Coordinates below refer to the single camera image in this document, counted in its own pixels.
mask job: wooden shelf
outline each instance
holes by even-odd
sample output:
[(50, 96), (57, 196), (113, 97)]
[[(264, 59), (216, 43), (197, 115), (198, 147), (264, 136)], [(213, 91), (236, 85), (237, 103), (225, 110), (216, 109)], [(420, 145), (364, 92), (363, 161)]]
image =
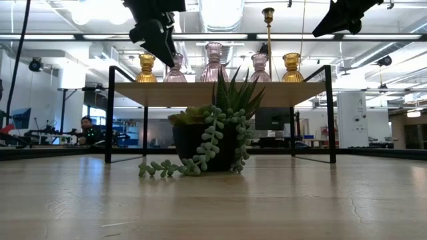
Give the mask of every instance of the wooden shelf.
[[(239, 89), (243, 83), (237, 83)], [(262, 107), (293, 107), (325, 91), (324, 83), (258, 83)], [(115, 91), (149, 107), (199, 107), (211, 103), (213, 83), (116, 83)]]

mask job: succulent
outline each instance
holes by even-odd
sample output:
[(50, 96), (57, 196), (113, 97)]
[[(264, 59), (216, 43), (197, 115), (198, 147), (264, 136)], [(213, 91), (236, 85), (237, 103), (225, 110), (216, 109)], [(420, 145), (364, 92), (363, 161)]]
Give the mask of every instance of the succulent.
[(211, 105), (188, 107), (185, 112), (181, 111), (179, 114), (170, 115), (167, 118), (173, 126), (205, 123), (205, 116), (203, 116), (205, 112), (211, 113)]
[(183, 165), (178, 166), (171, 164), (170, 160), (165, 160), (161, 164), (151, 162), (150, 165), (141, 164), (139, 166), (139, 176), (142, 177), (145, 172), (154, 176), (156, 171), (161, 171), (160, 177), (172, 176), (175, 171), (184, 175), (200, 175), (202, 171), (207, 170), (207, 162), (213, 159), (220, 152), (217, 146), (219, 141), (224, 137), (221, 131), (225, 125), (236, 126), (238, 133), (236, 141), (238, 142), (235, 149), (235, 163), (231, 166), (232, 171), (241, 172), (244, 168), (244, 160), (249, 158), (246, 152), (246, 145), (250, 144), (250, 139), (254, 132), (248, 130), (250, 126), (249, 119), (255, 114), (255, 110), (260, 106), (264, 89), (262, 89), (252, 100), (252, 94), (255, 91), (256, 79), (253, 83), (248, 83), (249, 70), (246, 73), (246, 79), (243, 86), (238, 91), (236, 88), (237, 70), (230, 85), (227, 86), (224, 76), (220, 71), (218, 76), (218, 88), (215, 94), (215, 85), (212, 89), (212, 106), (188, 107), (185, 112), (171, 115), (168, 117), (172, 125), (202, 124), (209, 123), (205, 133), (201, 135), (203, 142), (197, 149), (197, 155), (191, 159), (182, 159)]
[(232, 81), (227, 86), (224, 76), (220, 71), (220, 76), (218, 77), (218, 88), (216, 91), (216, 96), (212, 93), (212, 99), (215, 99), (215, 102), (212, 103), (220, 109), (227, 109), (228, 114), (241, 111), (243, 109), (245, 113), (243, 114), (246, 119), (251, 119), (255, 114), (255, 110), (260, 106), (261, 100), (264, 96), (263, 88), (252, 100), (252, 95), (254, 94), (256, 83), (258, 78), (253, 83), (248, 83), (249, 69), (246, 71), (246, 78), (243, 86), (238, 90), (236, 87), (236, 77), (239, 73), (239, 69), (236, 71)]

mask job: pink glass vase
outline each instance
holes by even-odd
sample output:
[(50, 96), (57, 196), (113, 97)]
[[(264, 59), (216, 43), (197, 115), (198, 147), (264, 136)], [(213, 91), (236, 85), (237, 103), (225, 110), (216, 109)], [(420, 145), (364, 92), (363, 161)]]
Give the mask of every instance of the pink glass vase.
[(226, 67), (220, 63), (221, 58), (221, 43), (208, 43), (206, 46), (207, 58), (209, 63), (206, 65), (203, 73), (201, 74), (200, 81), (202, 83), (214, 83), (218, 80), (218, 73), (221, 71), (224, 80), (228, 81)]
[(258, 78), (258, 83), (271, 83), (272, 79), (266, 73), (267, 55), (265, 53), (256, 53), (252, 55), (252, 64), (254, 64), (255, 73), (252, 74), (250, 81)]
[(173, 63), (175, 65), (170, 69), (170, 71), (166, 74), (164, 83), (187, 83), (184, 74), (181, 71), (183, 55), (181, 53), (173, 54)]

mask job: glass vase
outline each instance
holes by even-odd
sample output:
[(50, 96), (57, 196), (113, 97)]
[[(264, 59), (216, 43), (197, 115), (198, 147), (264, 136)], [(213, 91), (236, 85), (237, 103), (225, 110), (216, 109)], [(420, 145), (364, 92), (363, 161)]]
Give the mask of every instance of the glass vase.
[(282, 82), (284, 83), (302, 83), (304, 78), (301, 73), (298, 71), (298, 65), (300, 64), (299, 53), (288, 53), (283, 56), (283, 60), (285, 60), (285, 67), (287, 73), (283, 75)]
[(218, 73), (221, 71), (224, 80), (228, 81), (226, 67), (220, 63), (221, 58), (221, 43), (208, 43), (206, 46), (207, 58), (209, 63), (206, 65), (201, 74), (200, 81), (202, 83), (214, 83), (218, 80)]
[(142, 72), (136, 77), (137, 83), (156, 83), (157, 80), (154, 74), (151, 72), (154, 66), (154, 55), (150, 53), (144, 53), (139, 55), (139, 62), (141, 64)]
[(253, 82), (258, 78), (258, 83), (271, 83), (272, 79), (266, 73), (267, 54), (256, 53), (252, 55), (251, 59), (255, 73), (252, 74), (250, 81)]
[(173, 63), (175, 65), (166, 74), (164, 83), (187, 83), (184, 74), (180, 71), (182, 65), (183, 55), (181, 53), (173, 54)]

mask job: string of pearls plant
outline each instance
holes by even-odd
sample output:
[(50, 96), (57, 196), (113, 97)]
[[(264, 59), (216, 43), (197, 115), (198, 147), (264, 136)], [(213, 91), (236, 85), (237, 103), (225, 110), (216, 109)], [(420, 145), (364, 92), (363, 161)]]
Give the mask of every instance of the string of pearls plant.
[(240, 173), (245, 165), (243, 160), (249, 158), (249, 154), (246, 152), (246, 145), (250, 144), (250, 138), (253, 137), (254, 132), (247, 130), (250, 122), (244, 116), (244, 109), (240, 109), (240, 111), (235, 113), (233, 113), (233, 109), (228, 109), (227, 114), (222, 113), (222, 110), (216, 106), (211, 106), (211, 113), (207, 111), (204, 113), (206, 117), (205, 123), (211, 123), (211, 125), (201, 135), (201, 138), (207, 142), (202, 143), (196, 149), (198, 155), (194, 155), (192, 159), (182, 159), (181, 162), (183, 165), (180, 166), (171, 164), (169, 159), (160, 164), (154, 161), (150, 165), (142, 163), (139, 165), (139, 176), (142, 177), (145, 172), (149, 173), (150, 176), (154, 176), (157, 171), (161, 171), (160, 177), (166, 177), (166, 175), (171, 177), (175, 171), (179, 171), (187, 176), (200, 175), (202, 171), (207, 170), (206, 163), (220, 152), (217, 144), (224, 135), (220, 131), (217, 131), (216, 128), (223, 129), (224, 123), (236, 124), (238, 147), (235, 149), (236, 162), (232, 165), (231, 170)]

